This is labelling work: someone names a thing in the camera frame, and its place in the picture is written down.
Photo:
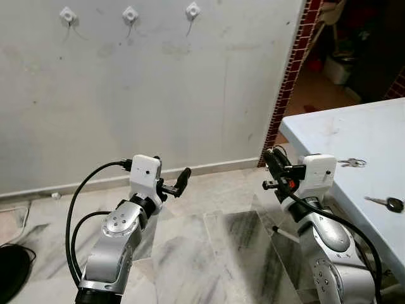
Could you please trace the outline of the wooden high chair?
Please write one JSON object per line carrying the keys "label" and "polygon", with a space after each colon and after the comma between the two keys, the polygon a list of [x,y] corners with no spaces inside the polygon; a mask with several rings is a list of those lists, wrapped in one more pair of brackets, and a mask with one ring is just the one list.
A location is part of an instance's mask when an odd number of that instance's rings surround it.
{"label": "wooden high chair", "polygon": [[336,47],[339,42],[337,23],[342,16],[347,1],[348,0],[335,0],[335,2],[327,2],[324,0],[324,2],[321,3],[318,21],[316,21],[316,33],[313,35],[312,43],[316,43],[324,28],[330,27],[332,29],[333,43]]}

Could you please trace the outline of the black round floor object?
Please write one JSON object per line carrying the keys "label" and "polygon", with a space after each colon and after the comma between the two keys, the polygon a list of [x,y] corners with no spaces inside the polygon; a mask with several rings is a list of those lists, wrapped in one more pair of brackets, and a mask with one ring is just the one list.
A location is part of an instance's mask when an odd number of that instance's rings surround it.
{"label": "black round floor object", "polygon": [[37,253],[28,247],[0,245],[0,304],[9,304],[23,289],[36,258]]}

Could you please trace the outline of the black-headed car key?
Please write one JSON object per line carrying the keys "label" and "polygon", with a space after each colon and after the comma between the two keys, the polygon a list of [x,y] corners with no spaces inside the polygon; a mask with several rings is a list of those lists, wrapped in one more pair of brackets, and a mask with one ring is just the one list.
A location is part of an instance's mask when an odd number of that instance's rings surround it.
{"label": "black-headed car key", "polygon": [[365,196],[365,200],[372,201],[374,203],[378,203],[379,205],[384,205],[388,211],[401,213],[404,209],[403,202],[401,199],[396,199],[393,197],[388,197],[385,199],[377,199]]}

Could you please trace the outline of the white cooking pot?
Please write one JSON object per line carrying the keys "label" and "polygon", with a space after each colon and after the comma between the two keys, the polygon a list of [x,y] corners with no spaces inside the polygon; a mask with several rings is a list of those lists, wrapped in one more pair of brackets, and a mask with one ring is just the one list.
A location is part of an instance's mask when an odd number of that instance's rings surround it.
{"label": "white cooking pot", "polygon": [[333,84],[345,85],[351,76],[356,61],[357,58],[354,57],[335,57],[329,55],[324,61],[322,75],[330,79]]}

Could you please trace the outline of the white adhesive wall hook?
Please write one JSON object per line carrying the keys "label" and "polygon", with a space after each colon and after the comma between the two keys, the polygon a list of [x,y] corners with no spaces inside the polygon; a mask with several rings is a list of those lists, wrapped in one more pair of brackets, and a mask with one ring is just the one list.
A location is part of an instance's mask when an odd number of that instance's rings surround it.
{"label": "white adhesive wall hook", "polygon": [[195,2],[191,2],[185,9],[185,15],[189,22],[194,22],[196,18],[201,14],[199,5]]}
{"label": "white adhesive wall hook", "polygon": [[65,6],[63,9],[61,9],[59,16],[63,21],[64,26],[67,28],[72,27],[73,23],[78,20],[78,16],[72,11],[72,9],[69,8],[69,6]]}
{"label": "white adhesive wall hook", "polygon": [[139,12],[136,11],[133,6],[127,6],[127,8],[124,9],[124,12],[122,12],[122,18],[125,24],[127,24],[128,27],[131,27],[138,20]]}

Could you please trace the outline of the small silver key bunch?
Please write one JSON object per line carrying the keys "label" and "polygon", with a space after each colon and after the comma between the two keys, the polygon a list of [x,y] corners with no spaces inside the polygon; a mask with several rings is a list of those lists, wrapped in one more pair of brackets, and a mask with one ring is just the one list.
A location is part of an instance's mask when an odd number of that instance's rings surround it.
{"label": "small silver key bunch", "polygon": [[365,165],[367,165],[366,160],[357,159],[357,158],[348,158],[348,159],[345,159],[345,160],[338,160],[337,162],[342,167],[349,167],[350,166],[350,167],[362,168],[362,167],[365,167]]}

